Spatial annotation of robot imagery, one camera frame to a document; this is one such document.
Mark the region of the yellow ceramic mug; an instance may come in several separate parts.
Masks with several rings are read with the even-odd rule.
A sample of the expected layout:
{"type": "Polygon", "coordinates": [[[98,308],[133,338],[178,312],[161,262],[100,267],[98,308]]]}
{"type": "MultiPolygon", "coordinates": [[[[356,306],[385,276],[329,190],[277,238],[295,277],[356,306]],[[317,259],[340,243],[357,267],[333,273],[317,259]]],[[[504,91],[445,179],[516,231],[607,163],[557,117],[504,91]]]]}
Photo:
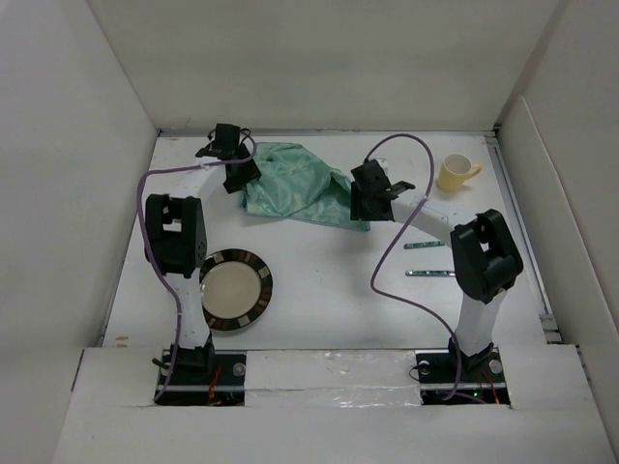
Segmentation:
{"type": "Polygon", "coordinates": [[[477,176],[483,167],[462,154],[450,154],[443,160],[437,179],[437,186],[445,192],[460,190],[471,178],[477,176]]]}

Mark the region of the green handled fork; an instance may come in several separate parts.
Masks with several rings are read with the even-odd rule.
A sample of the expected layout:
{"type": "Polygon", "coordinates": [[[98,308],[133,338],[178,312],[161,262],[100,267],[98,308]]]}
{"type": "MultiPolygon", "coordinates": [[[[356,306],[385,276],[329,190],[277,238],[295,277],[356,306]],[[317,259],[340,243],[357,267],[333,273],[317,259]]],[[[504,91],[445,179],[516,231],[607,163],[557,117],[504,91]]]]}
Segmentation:
{"type": "Polygon", "coordinates": [[[448,270],[407,270],[406,276],[455,277],[455,271],[448,270]]]}

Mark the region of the green patterned cloth napkin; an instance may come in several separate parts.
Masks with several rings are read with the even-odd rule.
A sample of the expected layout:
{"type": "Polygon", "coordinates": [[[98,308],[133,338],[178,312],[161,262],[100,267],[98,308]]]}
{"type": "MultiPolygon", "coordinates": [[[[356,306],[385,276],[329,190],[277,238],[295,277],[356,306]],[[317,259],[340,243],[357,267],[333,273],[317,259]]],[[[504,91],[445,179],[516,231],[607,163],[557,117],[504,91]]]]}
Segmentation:
{"type": "Polygon", "coordinates": [[[349,178],[303,145],[260,142],[253,160],[261,176],[243,188],[240,208],[246,214],[370,231],[368,222],[350,218],[349,178]]]}

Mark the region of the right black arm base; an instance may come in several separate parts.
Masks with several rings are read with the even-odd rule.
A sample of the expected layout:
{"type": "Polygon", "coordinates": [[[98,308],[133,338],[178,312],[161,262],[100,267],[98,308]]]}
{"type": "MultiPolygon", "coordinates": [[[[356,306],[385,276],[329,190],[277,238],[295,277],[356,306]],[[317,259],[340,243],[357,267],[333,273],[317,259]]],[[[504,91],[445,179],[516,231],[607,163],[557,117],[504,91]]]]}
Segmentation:
{"type": "Polygon", "coordinates": [[[419,383],[423,406],[511,404],[499,350],[490,344],[457,361],[455,346],[415,351],[409,376],[419,383]]]}

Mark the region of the dark rimmed beige plate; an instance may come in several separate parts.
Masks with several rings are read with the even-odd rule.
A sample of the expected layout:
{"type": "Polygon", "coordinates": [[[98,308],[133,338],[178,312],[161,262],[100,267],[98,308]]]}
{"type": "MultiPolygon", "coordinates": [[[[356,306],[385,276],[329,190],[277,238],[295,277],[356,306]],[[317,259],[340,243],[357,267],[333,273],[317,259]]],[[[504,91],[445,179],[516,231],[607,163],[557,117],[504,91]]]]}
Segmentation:
{"type": "Polygon", "coordinates": [[[273,296],[273,274],[257,254],[228,248],[204,261],[199,283],[204,318],[212,331],[248,328],[267,309],[273,296]]]}

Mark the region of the green handled knife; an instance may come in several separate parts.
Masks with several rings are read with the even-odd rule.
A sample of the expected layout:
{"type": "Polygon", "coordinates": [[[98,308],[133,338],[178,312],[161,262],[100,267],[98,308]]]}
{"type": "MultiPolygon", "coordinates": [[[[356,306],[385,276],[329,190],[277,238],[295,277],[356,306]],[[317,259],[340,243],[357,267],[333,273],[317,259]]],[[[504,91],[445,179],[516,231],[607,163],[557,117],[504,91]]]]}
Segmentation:
{"type": "Polygon", "coordinates": [[[415,242],[415,243],[405,243],[403,245],[403,249],[412,250],[412,249],[422,249],[422,248],[430,248],[430,247],[443,247],[445,244],[441,241],[424,241],[424,242],[415,242]]]}

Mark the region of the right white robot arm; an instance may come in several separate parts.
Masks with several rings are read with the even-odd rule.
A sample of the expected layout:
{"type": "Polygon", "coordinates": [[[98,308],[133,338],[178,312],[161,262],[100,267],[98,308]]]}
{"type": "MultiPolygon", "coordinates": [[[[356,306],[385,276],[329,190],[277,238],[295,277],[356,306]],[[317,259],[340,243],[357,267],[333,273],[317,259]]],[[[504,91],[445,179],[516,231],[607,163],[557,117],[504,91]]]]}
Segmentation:
{"type": "Polygon", "coordinates": [[[447,368],[456,379],[470,380],[482,369],[480,355],[492,344],[505,294],[523,271],[507,221],[495,209],[475,213],[416,193],[408,182],[393,184],[376,159],[354,168],[352,176],[353,220],[412,226],[451,249],[463,300],[455,330],[459,349],[447,357],[447,368]]]}

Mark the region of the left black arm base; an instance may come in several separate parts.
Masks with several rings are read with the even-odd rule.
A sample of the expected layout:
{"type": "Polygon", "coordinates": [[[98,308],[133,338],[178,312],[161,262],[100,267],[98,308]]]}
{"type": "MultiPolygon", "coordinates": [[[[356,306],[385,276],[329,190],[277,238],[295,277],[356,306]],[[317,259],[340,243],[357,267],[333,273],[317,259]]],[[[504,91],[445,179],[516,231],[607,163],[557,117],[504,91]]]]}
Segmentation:
{"type": "Polygon", "coordinates": [[[174,346],[152,363],[158,368],[154,403],[160,406],[244,406],[248,353],[219,351],[213,345],[194,350],[174,346]]]}

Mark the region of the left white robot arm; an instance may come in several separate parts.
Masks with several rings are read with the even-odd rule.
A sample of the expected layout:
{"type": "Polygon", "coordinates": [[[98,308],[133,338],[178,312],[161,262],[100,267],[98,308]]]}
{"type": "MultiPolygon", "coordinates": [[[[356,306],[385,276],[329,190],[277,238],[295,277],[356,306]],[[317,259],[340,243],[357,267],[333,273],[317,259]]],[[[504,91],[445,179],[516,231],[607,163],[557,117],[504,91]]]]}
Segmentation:
{"type": "Polygon", "coordinates": [[[190,166],[153,169],[136,193],[137,217],[147,261],[176,304],[177,329],[171,351],[182,371],[201,384],[215,374],[211,331],[200,296],[199,269],[207,254],[202,201],[213,190],[241,187],[256,177],[257,144],[251,131],[218,124],[190,166]]]}

